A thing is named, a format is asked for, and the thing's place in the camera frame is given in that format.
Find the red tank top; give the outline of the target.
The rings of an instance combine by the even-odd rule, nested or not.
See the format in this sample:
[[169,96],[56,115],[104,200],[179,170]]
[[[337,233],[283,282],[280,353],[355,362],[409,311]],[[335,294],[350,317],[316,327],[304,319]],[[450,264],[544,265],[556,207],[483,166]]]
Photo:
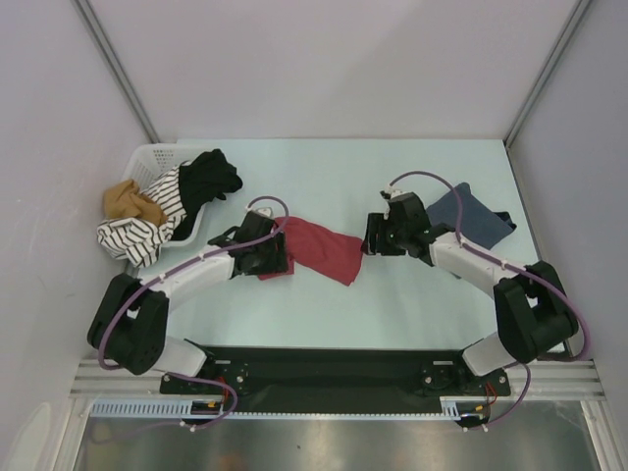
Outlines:
[[301,218],[289,217],[284,228],[288,270],[260,275],[261,281],[294,273],[297,263],[346,287],[357,278],[362,264],[362,240],[356,236],[333,232]]

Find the blue grey tank top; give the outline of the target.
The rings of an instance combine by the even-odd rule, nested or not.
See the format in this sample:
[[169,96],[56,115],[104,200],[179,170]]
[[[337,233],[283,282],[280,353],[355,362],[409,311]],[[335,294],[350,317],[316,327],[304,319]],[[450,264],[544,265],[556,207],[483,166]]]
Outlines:
[[[474,243],[491,250],[517,229],[507,211],[492,211],[473,195],[469,183],[460,183],[455,190],[462,202],[461,232]],[[427,214],[433,226],[445,224],[454,228],[458,210],[453,192],[428,206]]]

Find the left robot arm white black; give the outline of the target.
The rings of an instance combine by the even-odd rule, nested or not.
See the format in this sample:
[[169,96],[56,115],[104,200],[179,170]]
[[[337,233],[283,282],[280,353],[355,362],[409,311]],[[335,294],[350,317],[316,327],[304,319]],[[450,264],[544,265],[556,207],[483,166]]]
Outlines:
[[207,250],[146,281],[129,274],[108,285],[87,332],[103,368],[136,376],[182,375],[194,391],[210,390],[217,369],[209,351],[167,335],[169,315],[210,287],[238,276],[288,270],[286,237],[270,208],[250,209],[242,223],[208,241]]

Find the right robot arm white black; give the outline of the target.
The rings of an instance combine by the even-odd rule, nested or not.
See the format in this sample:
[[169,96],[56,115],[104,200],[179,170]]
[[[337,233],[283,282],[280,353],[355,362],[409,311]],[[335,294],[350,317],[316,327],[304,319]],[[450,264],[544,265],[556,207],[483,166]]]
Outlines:
[[476,393],[494,371],[537,360],[578,333],[579,321],[552,265],[512,263],[451,226],[434,226],[413,192],[390,188],[381,195],[388,209],[367,216],[363,253],[410,256],[450,272],[494,302],[497,330],[462,349],[462,363],[452,369],[461,392]]

